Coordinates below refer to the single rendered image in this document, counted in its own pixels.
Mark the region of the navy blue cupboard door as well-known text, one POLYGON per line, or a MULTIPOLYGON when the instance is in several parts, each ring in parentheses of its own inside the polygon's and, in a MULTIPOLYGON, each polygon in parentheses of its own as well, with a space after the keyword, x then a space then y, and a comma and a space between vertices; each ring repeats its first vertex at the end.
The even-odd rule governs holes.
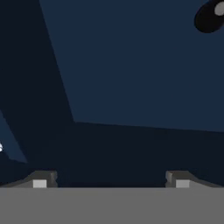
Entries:
POLYGON ((206 0, 0 0, 0 185, 224 186, 224 29, 206 0))

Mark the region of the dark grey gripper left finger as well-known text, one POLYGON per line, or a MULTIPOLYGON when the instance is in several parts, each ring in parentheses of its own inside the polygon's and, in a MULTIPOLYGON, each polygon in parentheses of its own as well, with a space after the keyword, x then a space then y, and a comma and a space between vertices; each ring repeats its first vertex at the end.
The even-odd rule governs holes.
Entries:
POLYGON ((57 178, 56 171, 34 171, 24 179, 0 185, 0 188, 56 188, 57 178))

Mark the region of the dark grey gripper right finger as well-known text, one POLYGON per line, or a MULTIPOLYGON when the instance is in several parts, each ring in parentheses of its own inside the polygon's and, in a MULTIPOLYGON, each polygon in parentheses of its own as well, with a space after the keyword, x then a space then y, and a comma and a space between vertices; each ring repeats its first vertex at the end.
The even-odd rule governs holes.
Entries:
POLYGON ((189 171, 167 171, 165 178, 165 186, 171 188, 221 188, 220 185, 196 178, 189 171))

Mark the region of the black round knob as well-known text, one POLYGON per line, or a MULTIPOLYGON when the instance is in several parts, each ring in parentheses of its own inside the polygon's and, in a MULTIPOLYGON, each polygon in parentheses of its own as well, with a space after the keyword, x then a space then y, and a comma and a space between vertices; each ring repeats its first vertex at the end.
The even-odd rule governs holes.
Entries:
POLYGON ((197 11, 195 27, 203 33, 218 31, 224 25, 224 0, 209 0, 197 11))

